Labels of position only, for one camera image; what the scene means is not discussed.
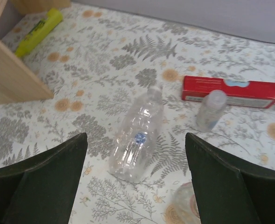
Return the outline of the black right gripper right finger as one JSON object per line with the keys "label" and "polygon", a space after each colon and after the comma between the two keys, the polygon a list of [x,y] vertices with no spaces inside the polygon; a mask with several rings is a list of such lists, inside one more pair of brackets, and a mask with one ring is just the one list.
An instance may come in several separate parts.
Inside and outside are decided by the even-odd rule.
{"label": "black right gripper right finger", "polygon": [[275,224],[275,170],[227,153],[192,133],[185,136],[203,224]]}

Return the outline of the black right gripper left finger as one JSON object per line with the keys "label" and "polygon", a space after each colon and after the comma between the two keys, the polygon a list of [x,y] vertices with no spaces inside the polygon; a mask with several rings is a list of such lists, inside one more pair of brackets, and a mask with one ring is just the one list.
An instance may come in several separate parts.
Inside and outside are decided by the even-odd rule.
{"label": "black right gripper left finger", "polygon": [[80,133],[0,168],[0,224],[68,223],[87,148],[87,135]]}

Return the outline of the clear bottle with red cap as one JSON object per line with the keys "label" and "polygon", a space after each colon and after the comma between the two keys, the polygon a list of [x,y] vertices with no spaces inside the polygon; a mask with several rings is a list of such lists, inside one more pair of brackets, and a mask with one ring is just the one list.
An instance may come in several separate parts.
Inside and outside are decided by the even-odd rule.
{"label": "clear bottle with red cap", "polygon": [[192,182],[181,185],[173,194],[173,205],[185,224],[200,224],[200,215]]}

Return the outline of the clear bottle with white cap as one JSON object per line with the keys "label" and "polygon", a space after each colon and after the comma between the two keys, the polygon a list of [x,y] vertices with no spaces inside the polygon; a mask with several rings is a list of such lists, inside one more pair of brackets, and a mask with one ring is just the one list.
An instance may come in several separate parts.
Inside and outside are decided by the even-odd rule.
{"label": "clear bottle with white cap", "polygon": [[116,177],[138,182],[152,158],[162,126],[164,105],[162,85],[148,87],[128,110],[117,132],[109,158],[109,172]]}

